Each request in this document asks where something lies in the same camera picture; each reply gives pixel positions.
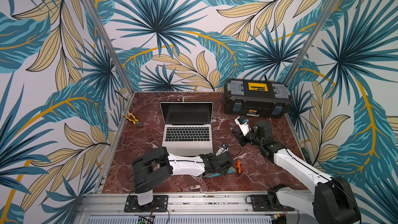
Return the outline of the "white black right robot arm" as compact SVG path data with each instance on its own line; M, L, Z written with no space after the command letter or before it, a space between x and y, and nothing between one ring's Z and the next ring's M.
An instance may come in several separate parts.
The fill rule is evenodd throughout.
M333 177L309 165L283 143L275 141L269 122L249 125L248 119L237 117L238 129L232 133L241 147L257 148L271 163L281 167L299 180L307 192L278 185L267 191L268 208L290 207L313 217L320 224L361 223L362 216L351 186L342 177Z

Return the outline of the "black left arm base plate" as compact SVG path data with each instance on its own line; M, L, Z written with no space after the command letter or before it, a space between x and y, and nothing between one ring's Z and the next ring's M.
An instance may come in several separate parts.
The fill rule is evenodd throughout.
M139 205L136 195L129 195L123 211L125 213L166 213L168 203L168 195L154 195L153 200L145 205Z

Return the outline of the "silver laptop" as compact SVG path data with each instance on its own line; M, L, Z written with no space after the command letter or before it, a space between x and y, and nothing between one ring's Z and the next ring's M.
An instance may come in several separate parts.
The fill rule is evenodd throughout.
M177 156L213 152L212 102L161 102L165 123L162 146Z

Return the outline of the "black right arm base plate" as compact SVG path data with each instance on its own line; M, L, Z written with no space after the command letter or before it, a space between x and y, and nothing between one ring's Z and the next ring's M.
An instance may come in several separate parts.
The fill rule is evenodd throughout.
M245 202L252 206L254 212L294 212L295 209L281 205L274 196L249 195Z

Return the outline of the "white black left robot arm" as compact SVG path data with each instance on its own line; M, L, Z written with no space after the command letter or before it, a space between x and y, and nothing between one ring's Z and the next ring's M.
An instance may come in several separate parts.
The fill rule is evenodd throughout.
M227 150L184 157L169 153L166 147L159 147L133 161L133 173L129 179L134 184L138 205L145 206L153 202L153 190L171 176L224 176L231 167L233 158Z

